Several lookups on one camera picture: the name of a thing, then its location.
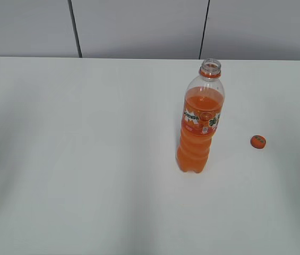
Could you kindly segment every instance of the bottle label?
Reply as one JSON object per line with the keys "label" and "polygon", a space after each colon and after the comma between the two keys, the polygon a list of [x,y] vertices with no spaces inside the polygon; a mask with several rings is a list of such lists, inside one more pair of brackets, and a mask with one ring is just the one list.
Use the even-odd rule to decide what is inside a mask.
{"label": "bottle label", "polygon": [[197,110],[185,100],[182,126],[196,135],[209,135],[216,131],[221,108],[211,112]]}

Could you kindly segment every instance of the plastic bottle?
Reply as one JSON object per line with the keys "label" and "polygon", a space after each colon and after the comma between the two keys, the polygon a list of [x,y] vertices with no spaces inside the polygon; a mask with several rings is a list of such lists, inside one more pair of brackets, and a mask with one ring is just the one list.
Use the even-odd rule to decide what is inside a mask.
{"label": "plastic bottle", "polygon": [[176,159],[184,172],[200,173],[209,157],[224,102],[224,88],[219,80],[221,64],[204,60],[197,76],[187,87],[183,110],[181,139]]}

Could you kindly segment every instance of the table surface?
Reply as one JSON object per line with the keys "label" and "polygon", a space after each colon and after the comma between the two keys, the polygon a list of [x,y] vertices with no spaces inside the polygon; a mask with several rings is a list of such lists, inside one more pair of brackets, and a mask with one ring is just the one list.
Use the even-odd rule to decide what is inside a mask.
{"label": "table surface", "polygon": [[0,254],[300,254],[300,62],[221,61],[209,161],[183,173],[201,62],[0,57]]}

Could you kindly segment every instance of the bottle cap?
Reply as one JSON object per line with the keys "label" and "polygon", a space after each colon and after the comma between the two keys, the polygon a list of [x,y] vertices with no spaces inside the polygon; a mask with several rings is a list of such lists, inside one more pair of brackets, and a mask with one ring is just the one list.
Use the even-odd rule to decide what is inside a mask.
{"label": "bottle cap", "polygon": [[265,140],[264,137],[262,137],[260,135],[254,135],[251,138],[250,143],[253,147],[255,147],[257,149],[263,149],[264,146],[267,144],[267,141]]}

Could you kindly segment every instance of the mirinda logo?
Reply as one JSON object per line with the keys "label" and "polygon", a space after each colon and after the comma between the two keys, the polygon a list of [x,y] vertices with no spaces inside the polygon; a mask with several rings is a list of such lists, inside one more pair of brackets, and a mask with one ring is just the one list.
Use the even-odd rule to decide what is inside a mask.
{"label": "mirinda logo", "polygon": [[185,121],[192,121],[193,124],[198,125],[199,117],[194,115],[194,112],[189,112],[187,109],[184,111]]}

